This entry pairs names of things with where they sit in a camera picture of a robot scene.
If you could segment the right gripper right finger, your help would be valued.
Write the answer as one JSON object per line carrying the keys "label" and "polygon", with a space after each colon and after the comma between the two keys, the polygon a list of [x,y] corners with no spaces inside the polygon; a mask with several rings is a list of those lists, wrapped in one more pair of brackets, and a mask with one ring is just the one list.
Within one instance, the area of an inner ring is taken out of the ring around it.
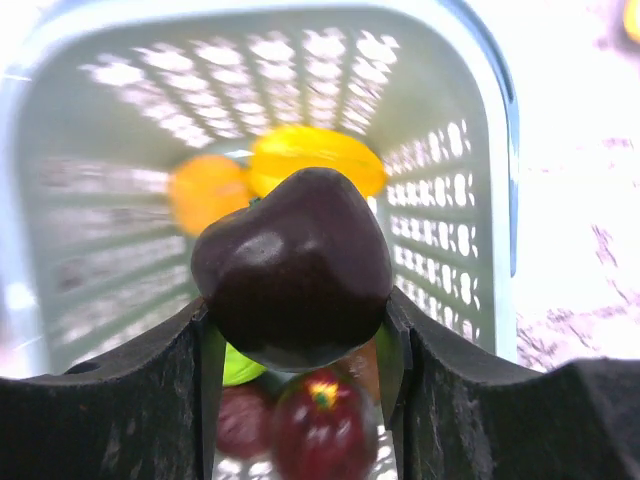
{"label": "right gripper right finger", "polygon": [[381,405],[403,479],[635,479],[639,364],[540,373],[494,356],[394,290],[377,335]]}

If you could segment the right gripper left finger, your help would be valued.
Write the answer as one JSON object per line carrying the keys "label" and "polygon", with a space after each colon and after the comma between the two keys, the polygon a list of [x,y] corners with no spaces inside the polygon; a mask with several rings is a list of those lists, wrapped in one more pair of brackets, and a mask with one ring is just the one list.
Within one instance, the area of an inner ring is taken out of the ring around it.
{"label": "right gripper left finger", "polygon": [[62,375],[2,379],[2,478],[211,478],[224,352],[196,299]]}

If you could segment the reddish brown fruit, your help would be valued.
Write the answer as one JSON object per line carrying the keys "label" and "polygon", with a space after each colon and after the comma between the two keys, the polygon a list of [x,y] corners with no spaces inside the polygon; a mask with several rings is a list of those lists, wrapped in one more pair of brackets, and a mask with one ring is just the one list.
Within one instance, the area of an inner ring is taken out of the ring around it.
{"label": "reddish brown fruit", "polygon": [[222,391],[216,448],[241,460],[265,454],[271,444],[273,398],[255,382]]}

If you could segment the green round fruit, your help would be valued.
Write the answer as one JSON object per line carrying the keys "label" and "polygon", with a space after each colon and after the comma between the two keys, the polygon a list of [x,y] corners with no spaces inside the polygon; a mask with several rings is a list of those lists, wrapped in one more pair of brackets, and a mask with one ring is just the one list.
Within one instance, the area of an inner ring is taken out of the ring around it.
{"label": "green round fruit", "polygon": [[248,383],[266,371],[266,367],[244,356],[230,343],[226,344],[222,381],[224,387]]}

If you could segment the dark red apple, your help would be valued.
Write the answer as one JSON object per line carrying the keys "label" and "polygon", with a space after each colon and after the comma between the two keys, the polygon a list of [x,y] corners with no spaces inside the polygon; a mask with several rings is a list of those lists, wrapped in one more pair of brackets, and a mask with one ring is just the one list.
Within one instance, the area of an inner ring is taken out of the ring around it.
{"label": "dark red apple", "polygon": [[272,463],[282,479],[358,480],[377,458],[377,412],[368,392],[335,368],[289,381],[272,417]]}

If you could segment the yellow lemon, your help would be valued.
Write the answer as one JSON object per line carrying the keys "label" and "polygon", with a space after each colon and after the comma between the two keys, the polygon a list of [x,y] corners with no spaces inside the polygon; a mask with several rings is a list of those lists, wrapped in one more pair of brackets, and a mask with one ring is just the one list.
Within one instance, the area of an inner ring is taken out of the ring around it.
{"label": "yellow lemon", "polygon": [[194,237],[253,198],[243,169],[220,155],[196,156],[178,166],[167,192],[177,226]]}

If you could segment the light blue plastic basket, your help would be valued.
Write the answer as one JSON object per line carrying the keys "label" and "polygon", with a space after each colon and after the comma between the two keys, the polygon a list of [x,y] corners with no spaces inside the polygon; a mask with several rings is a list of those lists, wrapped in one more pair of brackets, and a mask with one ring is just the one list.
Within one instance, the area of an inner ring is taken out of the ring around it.
{"label": "light blue plastic basket", "polygon": [[462,1],[63,1],[1,81],[1,300],[15,377],[62,375],[198,299],[168,198],[294,124],[366,144],[395,289],[515,364],[519,112]]}

